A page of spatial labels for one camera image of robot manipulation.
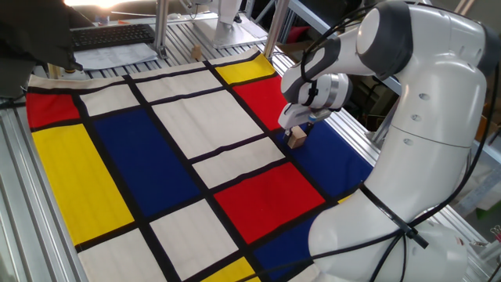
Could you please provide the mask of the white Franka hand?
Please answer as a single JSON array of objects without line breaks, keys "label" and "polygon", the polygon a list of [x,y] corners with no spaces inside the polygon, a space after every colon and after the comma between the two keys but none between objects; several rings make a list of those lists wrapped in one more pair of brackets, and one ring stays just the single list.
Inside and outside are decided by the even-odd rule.
[{"label": "white Franka hand", "polygon": [[[311,109],[302,106],[301,104],[288,103],[279,115],[278,123],[281,128],[286,129],[283,140],[289,143],[292,138],[292,128],[294,126],[303,125],[308,122],[309,116],[312,113]],[[308,136],[313,129],[314,124],[309,122],[305,128],[305,134]]]}]

